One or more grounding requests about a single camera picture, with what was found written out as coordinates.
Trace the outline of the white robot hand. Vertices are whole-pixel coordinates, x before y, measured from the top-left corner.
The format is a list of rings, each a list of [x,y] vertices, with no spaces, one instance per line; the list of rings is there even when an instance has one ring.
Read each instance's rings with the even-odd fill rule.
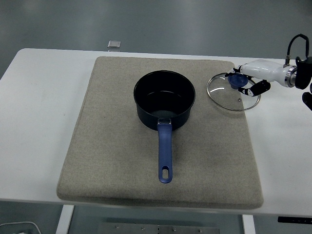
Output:
[[[268,91],[273,81],[284,87],[294,87],[296,70],[296,66],[258,59],[231,69],[225,77],[233,89],[255,97]]]

